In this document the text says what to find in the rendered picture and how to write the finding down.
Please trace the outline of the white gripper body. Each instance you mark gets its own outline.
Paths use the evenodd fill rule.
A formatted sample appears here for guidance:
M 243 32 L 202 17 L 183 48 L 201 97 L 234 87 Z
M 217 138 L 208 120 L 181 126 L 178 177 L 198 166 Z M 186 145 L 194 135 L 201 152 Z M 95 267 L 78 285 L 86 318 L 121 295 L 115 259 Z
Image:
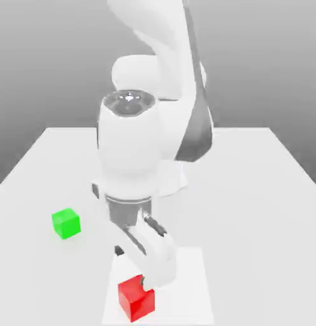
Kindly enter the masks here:
M 117 244 L 124 250 L 142 275 L 151 277 L 154 288 L 171 283 L 176 277 L 176 247 L 171 236 L 161 227 L 154 229 L 144 219 L 135 226 L 113 233 Z

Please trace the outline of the small red cube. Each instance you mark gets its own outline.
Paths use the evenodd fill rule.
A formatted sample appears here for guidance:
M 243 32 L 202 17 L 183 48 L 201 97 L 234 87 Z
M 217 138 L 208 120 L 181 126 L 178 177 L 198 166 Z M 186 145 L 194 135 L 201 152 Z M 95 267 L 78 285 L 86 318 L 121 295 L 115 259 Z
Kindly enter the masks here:
M 144 290 L 139 274 L 118 284 L 118 301 L 130 322 L 135 322 L 155 310 L 154 289 Z

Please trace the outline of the small green cube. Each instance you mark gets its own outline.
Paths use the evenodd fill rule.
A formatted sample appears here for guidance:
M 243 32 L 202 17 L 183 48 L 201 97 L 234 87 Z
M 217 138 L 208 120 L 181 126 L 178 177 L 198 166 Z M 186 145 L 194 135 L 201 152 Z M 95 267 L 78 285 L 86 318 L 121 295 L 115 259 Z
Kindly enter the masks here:
M 81 232 L 80 217 L 71 208 L 66 208 L 52 215 L 54 231 L 61 239 L 70 238 Z

